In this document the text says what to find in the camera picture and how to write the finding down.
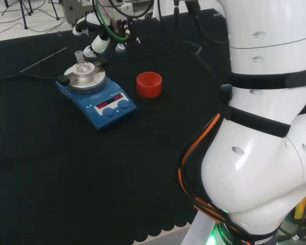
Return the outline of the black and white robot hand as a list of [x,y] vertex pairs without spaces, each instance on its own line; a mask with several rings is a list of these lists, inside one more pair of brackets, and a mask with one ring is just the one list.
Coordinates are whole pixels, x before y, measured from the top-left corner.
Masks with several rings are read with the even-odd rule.
[[90,45],[82,51],[76,51],[77,63],[94,62],[111,44],[115,51],[122,53],[128,48],[140,45],[140,38],[133,32],[133,19],[118,16],[112,19],[109,14],[96,11],[86,14],[79,19],[72,29],[75,36],[82,34],[97,34]]

